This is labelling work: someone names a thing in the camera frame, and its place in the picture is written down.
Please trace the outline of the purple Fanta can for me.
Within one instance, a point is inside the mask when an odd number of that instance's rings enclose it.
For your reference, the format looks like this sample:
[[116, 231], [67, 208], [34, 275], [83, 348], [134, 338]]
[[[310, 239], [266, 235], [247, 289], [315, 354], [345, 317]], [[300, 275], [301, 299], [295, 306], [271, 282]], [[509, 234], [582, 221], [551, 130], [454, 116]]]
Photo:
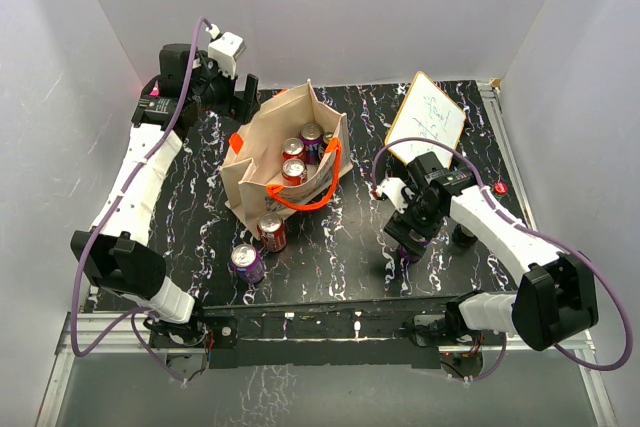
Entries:
[[236, 276], [247, 284], [258, 284], [265, 277], [265, 264], [261, 254], [250, 244], [236, 246], [231, 252], [230, 261]]
[[323, 135], [323, 129], [315, 123], [308, 123], [301, 128], [299, 138], [304, 146], [307, 164], [317, 165], [319, 163]]
[[423, 258], [426, 248], [428, 247], [428, 242], [420, 242], [419, 246], [418, 252], [414, 252], [409, 250], [405, 245], [399, 244], [397, 246], [397, 253], [401, 259], [408, 263], [417, 263]]

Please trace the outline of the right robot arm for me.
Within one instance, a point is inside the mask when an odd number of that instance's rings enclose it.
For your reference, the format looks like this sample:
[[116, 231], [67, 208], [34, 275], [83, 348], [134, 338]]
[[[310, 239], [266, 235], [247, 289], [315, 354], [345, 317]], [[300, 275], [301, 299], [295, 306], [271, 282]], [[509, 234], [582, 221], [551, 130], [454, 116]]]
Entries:
[[447, 169], [428, 152], [412, 160], [409, 180], [388, 177], [375, 192], [395, 211], [384, 227], [411, 260], [419, 260], [444, 220], [455, 221], [462, 247], [482, 243], [507, 268], [513, 294], [479, 290], [447, 302], [432, 332], [466, 344], [481, 331], [516, 334], [532, 349], [545, 350], [597, 324], [594, 275], [574, 254], [522, 231], [520, 220], [502, 209], [467, 168]]

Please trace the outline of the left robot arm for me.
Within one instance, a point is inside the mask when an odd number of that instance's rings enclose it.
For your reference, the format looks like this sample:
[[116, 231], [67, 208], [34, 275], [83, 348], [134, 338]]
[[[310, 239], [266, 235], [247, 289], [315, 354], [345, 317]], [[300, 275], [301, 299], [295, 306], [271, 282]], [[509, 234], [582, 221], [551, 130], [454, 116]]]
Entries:
[[235, 93], [244, 41], [224, 33], [205, 50], [173, 43], [159, 52], [158, 75], [142, 89], [121, 168], [100, 214], [77, 230], [71, 250], [89, 283], [154, 312], [152, 332], [185, 346], [204, 339], [199, 302], [168, 276], [162, 255], [149, 248], [149, 226], [167, 173], [189, 129], [204, 111], [248, 123], [258, 110], [255, 76]]

